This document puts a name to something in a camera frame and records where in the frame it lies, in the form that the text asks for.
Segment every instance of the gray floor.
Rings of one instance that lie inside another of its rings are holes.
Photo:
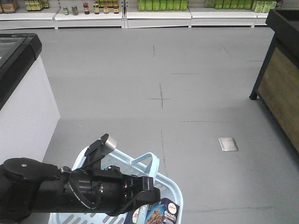
[[[248,98],[269,28],[17,32],[39,34],[61,113],[44,162],[71,166],[109,133],[132,157],[161,159],[159,172],[182,190],[183,224],[299,223],[298,159]],[[220,137],[240,151],[222,152]]]

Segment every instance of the floor drain cover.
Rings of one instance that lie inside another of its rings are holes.
[[[239,148],[233,138],[219,138],[223,152],[239,151]]]

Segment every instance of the green bottle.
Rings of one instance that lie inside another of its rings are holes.
[[[243,9],[244,8],[244,3],[245,3],[245,0],[239,0],[238,5],[237,5],[237,9]]]
[[[230,0],[223,0],[223,9],[229,9],[230,7]]]
[[[166,10],[167,11],[173,10],[173,0],[166,0]]]
[[[145,0],[145,10],[146,11],[152,11],[153,10],[152,0]]]
[[[186,11],[188,8],[188,0],[181,0],[181,11]]]
[[[265,2],[264,1],[256,1],[256,8],[254,9],[255,13],[261,13],[263,10]]]
[[[138,11],[145,10],[145,0],[138,0]]]
[[[256,2],[257,2],[257,0],[253,0],[253,2],[252,2],[252,6],[251,6],[252,11],[254,11],[256,8]]]
[[[213,0],[206,0],[206,2],[205,2],[205,7],[206,7],[206,8],[210,8],[210,7],[212,7],[212,2],[213,2]]]
[[[222,9],[223,0],[216,0],[215,9]]]
[[[178,11],[181,8],[180,0],[173,0],[173,10]]]
[[[160,11],[166,10],[166,0],[160,0]]]
[[[231,2],[230,2],[231,9],[236,9],[237,5],[238,5],[238,0],[231,0]]]
[[[244,9],[249,10],[251,8],[252,0],[245,0]]]
[[[160,0],[153,0],[153,11],[159,11],[160,9]]]

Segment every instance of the black robotic arm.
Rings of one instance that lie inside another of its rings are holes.
[[[124,175],[116,166],[101,169],[101,160],[114,149],[114,140],[103,135],[73,171],[28,158],[6,160],[0,165],[0,223],[20,222],[32,212],[117,216],[160,201],[153,178]]]

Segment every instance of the light blue basket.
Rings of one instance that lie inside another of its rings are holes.
[[[82,166],[85,157],[84,153],[87,148],[83,149],[77,157],[73,170]],[[146,166],[142,161],[150,160]],[[177,224],[181,223],[183,211],[183,196],[177,184],[166,176],[158,173],[159,159],[153,153],[146,153],[136,159],[115,149],[106,155],[102,160],[102,167],[118,166],[121,172],[127,175],[151,176],[154,178],[155,187],[160,189],[161,198],[167,197],[180,206],[177,218]],[[139,216],[136,224],[144,224],[148,205],[139,209]],[[103,213],[51,213],[49,224],[123,224],[127,214],[118,217],[110,217]]]

